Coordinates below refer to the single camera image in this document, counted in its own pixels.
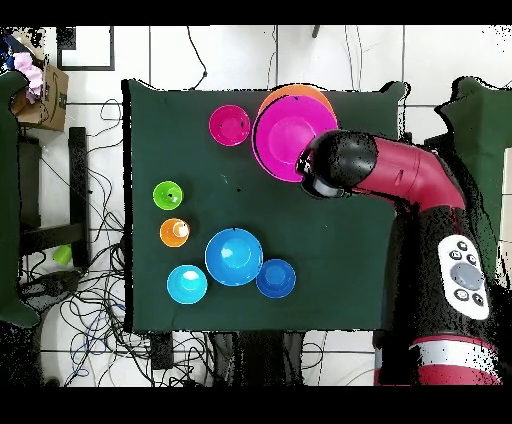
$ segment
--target green cup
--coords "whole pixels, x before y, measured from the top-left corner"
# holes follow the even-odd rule
[[[163,181],[153,190],[153,201],[160,209],[172,211],[183,200],[183,190],[173,181]]]
[[[71,259],[71,245],[65,244],[53,252],[53,260],[61,265],[67,265]]]

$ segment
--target bowl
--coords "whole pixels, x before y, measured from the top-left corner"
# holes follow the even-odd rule
[[[167,278],[167,292],[182,305],[199,302],[206,294],[206,275],[194,265],[180,265]]]
[[[288,84],[285,85],[284,87],[272,91],[267,97],[265,97],[265,100],[263,100],[263,103],[261,104],[260,109],[258,110],[258,115],[261,114],[270,103],[272,103],[274,100],[282,96],[312,97],[313,99],[318,100],[320,103],[322,103],[327,109],[329,109],[329,111],[334,116],[334,119],[336,119],[336,114],[334,113],[331,103],[329,102],[327,97],[325,97],[325,95],[314,86],[306,84]]]
[[[190,227],[182,219],[171,218],[160,226],[160,240],[168,247],[181,247],[188,240]]]
[[[216,109],[210,116],[208,126],[213,139],[228,147],[242,143],[251,130],[249,116],[235,105],[224,105]]]
[[[205,250],[206,269],[225,286],[241,286],[254,280],[263,264],[260,242],[241,228],[220,231]]]
[[[300,154],[315,137],[337,129],[336,119],[308,96],[285,96],[270,104],[253,126],[252,149],[261,167],[274,178],[298,183]]]
[[[261,267],[256,286],[262,294],[272,299],[288,296],[295,287],[295,271],[282,259],[270,259]]]
[[[163,181],[153,190],[153,201],[160,209],[172,211],[183,201],[183,190],[174,181]]]

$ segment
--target button panel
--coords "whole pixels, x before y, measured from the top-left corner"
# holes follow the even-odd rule
[[[461,235],[448,236],[437,249],[446,301],[469,318],[487,319],[485,277],[471,240]]]

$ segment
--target light blue bowl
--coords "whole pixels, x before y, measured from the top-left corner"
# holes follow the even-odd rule
[[[206,246],[206,269],[225,286],[241,286],[254,280],[263,264],[260,242],[241,228],[215,234]]]
[[[169,295],[182,305],[199,302],[206,294],[206,275],[194,265],[180,265],[167,278]]]

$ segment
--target dark blue bowl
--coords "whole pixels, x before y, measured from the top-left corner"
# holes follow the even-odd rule
[[[258,290],[272,299],[288,296],[295,287],[295,271],[282,259],[270,259],[256,278]]]

